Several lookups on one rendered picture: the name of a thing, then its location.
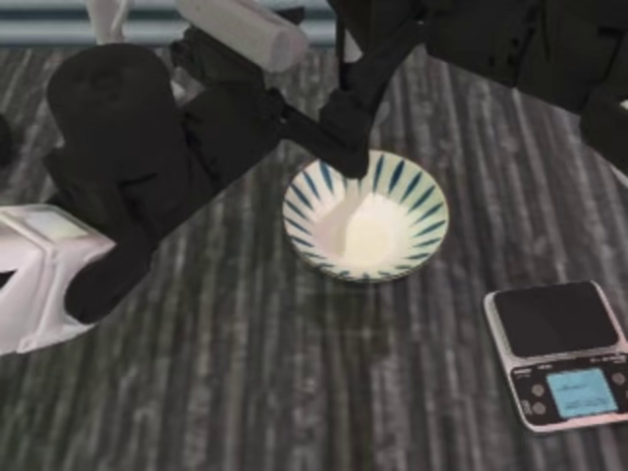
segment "digital scale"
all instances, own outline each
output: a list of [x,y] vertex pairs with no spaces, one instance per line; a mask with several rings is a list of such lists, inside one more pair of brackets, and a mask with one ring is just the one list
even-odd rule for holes
[[628,342],[598,285],[494,292],[485,310],[529,429],[628,421]]

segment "white bowl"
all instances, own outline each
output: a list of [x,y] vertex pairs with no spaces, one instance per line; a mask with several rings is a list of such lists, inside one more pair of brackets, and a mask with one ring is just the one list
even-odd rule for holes
[[368,175],[348,181],[315,161],[292,181],[284,226],[303,260],[327,275],[376,283],[404,277],[441,247],[449,211],[439,185],[417,164],[371,151]]

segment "scale display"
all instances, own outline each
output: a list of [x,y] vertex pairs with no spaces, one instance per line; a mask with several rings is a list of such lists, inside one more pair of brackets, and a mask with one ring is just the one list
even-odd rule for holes
[[628,420],[628,342],[596,284],[499,291],[485,308],[529,428]]

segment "gray striped surface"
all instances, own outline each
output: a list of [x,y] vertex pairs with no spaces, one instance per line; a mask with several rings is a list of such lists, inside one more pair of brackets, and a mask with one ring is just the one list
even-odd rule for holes
[[[58,134],[43,84],[68,51],[0,50],[0,110],[21,130],[0,204],[42,200]],[[274,78],[313,114],[330,52]],[[151,277],[83,338],[0,358],[7,471],[623,471],[628,427],[537,437],[520,425],[481,312],[496,288],[597,280],[628,320],[628,198],[574,120],[417,52],[373,146],[449,198],[444,249],[361,288],[291,252],[283,144],[162,246]]]

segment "black cylinder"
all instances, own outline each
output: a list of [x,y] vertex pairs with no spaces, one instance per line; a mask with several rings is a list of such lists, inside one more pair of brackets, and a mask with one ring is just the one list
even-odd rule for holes
[[89,48],[64,62],[47,90],[73,165],[130,183],[168,172],[187,149],[165,64],[130,44]]

